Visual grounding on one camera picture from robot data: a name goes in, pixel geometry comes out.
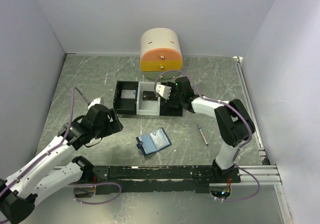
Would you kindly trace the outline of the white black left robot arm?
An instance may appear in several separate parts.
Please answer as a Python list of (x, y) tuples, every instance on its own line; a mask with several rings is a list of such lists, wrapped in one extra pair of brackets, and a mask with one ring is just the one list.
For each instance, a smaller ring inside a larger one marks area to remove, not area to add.
[(28, 164), (0, 181), (0, 211), (6, 220), (20, 223), (61, 188), (73, 183), (87, 185), (93, 180), (94, 166), (82, 156), (75, 157), (60, 171), (50, 171), (92, 139), (103, 139), (122, 129), (115, 110), (102, 104), (94, 104), (86, 115), (72, 119)]

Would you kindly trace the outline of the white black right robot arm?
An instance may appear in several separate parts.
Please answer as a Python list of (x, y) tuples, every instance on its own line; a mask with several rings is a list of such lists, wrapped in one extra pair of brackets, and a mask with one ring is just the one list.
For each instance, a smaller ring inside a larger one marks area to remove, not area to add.
[(239, 153), (239, 144), (251, 141), (256, 128), (240, 99), (230, 101), (215, 100), (202, 95), (196, 87), (191, 87), (187, 77), (177, 78), (174, 82), (156, 84), (155, 92), (164, 105), (181, 105), (190, 113), (214, 117), (220, 136), (224, 141), (213, 161), (212, 176), (216, 182), (228, 179), (235, 168), (234, 161)]

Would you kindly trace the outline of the blue leather card holder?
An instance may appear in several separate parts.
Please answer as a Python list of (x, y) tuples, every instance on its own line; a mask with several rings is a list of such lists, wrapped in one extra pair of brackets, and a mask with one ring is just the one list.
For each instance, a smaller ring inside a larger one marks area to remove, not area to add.
[(159, 152), (169, 146), (172, 142), (163, 128), (136, 137), (137, 148), (142, 152), (143, 156), (148, 156)]

